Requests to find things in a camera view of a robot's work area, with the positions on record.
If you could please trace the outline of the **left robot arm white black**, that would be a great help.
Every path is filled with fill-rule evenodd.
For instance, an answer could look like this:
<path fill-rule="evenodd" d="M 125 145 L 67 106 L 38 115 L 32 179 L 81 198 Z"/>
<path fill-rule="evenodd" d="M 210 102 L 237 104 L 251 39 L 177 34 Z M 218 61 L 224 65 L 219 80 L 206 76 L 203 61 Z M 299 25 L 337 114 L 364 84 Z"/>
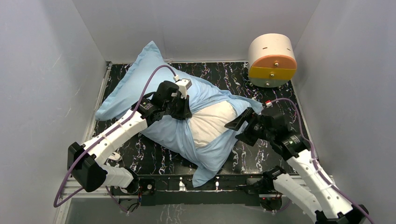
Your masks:
<path fill-rule="evenodd" d="M 139 132 L 160 121 L 163 116 L 177 120 L 192 117 L 189 108 L 189 79 L 163 81 L 157 91 L 146 94 L 113 125 L 95 138 L 83 143 L 72 143 L 68 148 L 68 167 L 71 175 L 86 192 L 101 186 L 122 188 L 128 194 L 139 188 L 138 175 L 129 168 L 105 164 L 120 146 Z"/>

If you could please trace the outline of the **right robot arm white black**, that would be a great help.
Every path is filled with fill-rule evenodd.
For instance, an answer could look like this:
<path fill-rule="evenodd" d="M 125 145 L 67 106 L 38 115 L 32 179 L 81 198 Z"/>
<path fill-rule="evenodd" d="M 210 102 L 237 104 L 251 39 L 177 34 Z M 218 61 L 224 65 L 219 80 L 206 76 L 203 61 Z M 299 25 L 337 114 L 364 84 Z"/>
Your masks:
<path fill-rule="evenodd" d="M 287 196 L 305 212 L 315 224 L 362 224 L 366 220 L 365 208 L 353 205 L 336 189 L 330 177 L 312 157 L 308 141 L 293 131 L 280 112 L 273 108 L 269 114 L 257 114 L 249 107 L 241 115 L 225 124 L 225 128 L 238 131 L 247 123 L 236 139 L 254 146 L 258 139 L 267 141 L 300 175 L 306 188 L 294 181 L 280 166 L 263 173 L 262 179 L 249 188 L 265 189 Z"/>

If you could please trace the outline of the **white pillow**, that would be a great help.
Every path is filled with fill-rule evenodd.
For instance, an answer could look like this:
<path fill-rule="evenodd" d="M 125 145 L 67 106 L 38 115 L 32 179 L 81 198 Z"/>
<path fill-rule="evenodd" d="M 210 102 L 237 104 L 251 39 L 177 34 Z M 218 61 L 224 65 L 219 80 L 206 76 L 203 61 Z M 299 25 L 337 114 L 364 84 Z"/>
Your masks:
<path fill-rule="evenodd" d="M 205 107 L 189 120 L 194 146 L 205 147 L 226 131 L 224 125 L 237 117 L 227 101 Z"/>

